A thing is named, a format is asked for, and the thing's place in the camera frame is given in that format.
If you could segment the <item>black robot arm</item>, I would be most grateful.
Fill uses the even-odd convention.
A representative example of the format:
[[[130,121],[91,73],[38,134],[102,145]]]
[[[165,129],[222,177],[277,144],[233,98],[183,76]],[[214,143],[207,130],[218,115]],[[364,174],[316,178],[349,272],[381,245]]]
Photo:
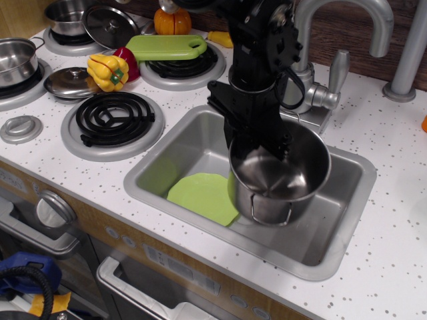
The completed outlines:
[[[302,45],[291,1],[177,1],[193,13],[212,10],[228,22],[233,48],[228,83],[210,81],[207,102],[224,116],[226,141],[248,135],[279,160],[292,142],[280,108]]]

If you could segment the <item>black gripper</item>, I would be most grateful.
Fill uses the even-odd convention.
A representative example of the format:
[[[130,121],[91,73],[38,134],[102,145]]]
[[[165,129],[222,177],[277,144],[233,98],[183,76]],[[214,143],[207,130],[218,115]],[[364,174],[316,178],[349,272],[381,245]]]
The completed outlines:
[[[280,116],[280,104],[272,88],[245,92],[219,81],[207,84],[207,102],[224,117],[226,144],[234,137],[250,136],[278,161],[283,162],[293,138]]]

